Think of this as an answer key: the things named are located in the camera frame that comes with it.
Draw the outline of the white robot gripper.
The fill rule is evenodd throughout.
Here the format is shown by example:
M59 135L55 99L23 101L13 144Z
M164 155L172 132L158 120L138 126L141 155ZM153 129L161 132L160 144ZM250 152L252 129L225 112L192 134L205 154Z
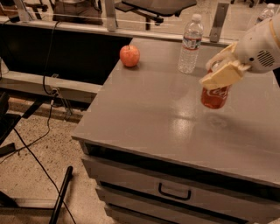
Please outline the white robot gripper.
M249 70L263 74L280 67L280 14L265 19L214 55L206 69L216 61L230 61L214 68L199 83L207 90L224 88L240 81Z

